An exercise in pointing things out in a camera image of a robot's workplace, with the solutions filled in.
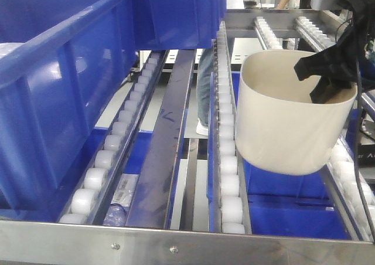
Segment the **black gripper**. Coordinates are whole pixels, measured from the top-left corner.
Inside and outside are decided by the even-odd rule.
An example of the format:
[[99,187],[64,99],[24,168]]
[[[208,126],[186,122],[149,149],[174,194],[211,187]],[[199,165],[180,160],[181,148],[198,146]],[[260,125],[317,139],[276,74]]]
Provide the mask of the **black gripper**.
[[348,27],[333,48],[300,58],[294,70],[299,81],[321,76],[309,94],[314,104],[325,104],[342,89],[350,89],[357,74],[364,89],[373,89],[374,26]]

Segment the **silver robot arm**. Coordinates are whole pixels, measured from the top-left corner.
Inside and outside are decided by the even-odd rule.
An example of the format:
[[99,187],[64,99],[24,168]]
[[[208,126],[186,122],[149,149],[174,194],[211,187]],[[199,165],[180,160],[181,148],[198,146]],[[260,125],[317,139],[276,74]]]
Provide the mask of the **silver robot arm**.
[[352,22],[337,42],[294,66],[300,81],[320,77],[310,97],[325,104],[341,89],[356,83],[364,91],[374,89],[374,0],[311,0],[314,10],[347,9]]

